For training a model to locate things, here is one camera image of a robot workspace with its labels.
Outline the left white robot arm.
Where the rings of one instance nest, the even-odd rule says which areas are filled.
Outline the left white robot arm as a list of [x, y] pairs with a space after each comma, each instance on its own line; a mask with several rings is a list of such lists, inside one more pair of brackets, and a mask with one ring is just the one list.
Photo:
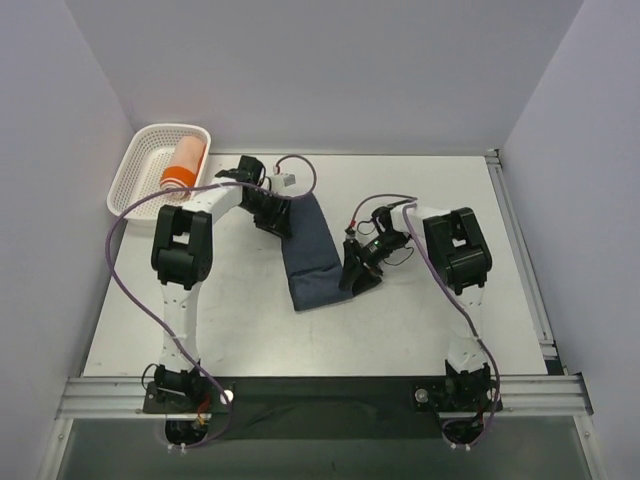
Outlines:
[[275, 166], [265, 176], [257, 158], [243, 155], [237, 167], [216, 174], [207, 190], [180, 206], [160, 208], [151, 266], [161, 284], [165, 324], [160, 362], [154, 372], [153, 398], [188, 412], [207, 398], [210, 383], [198, 370], [197, 305], [214, 264], [214, 225], [238, 207], [253, 216], [257, 228], [281, 239], [292, 236], [291, 201], [284, 190], [296, 183], [293, 173]]

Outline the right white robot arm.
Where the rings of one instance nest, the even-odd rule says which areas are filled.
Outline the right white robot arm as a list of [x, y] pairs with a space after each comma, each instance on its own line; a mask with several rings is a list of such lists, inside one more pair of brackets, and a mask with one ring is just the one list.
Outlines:
[[481, 336], [479, 318], [493, 259], [468, 207], [441, 210], [419, 206], [414, 197], [376, 208], [368, 220], [376, 236], [364, 244], [352, 220], [345, 230], [344, 263], [339, 288], [355, 296], [382, 281], [380, 265], [413, 243], [459, 317], [449, 322], [445, 374], [425, 386], [418, 402], [442, 411], [476, 411], [491, 403], [495, 384], [491, 355]]

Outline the dark blue towel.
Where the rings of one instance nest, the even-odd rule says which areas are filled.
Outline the dark blue towel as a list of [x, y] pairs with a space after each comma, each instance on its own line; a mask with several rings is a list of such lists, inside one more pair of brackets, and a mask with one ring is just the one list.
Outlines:
[[296, 312], [351, 300], [341, 290], [342, 263], [323, 210], [314, 195], [291, 203], [292, 236], [282, 241], [282, 255], [293, 308]]

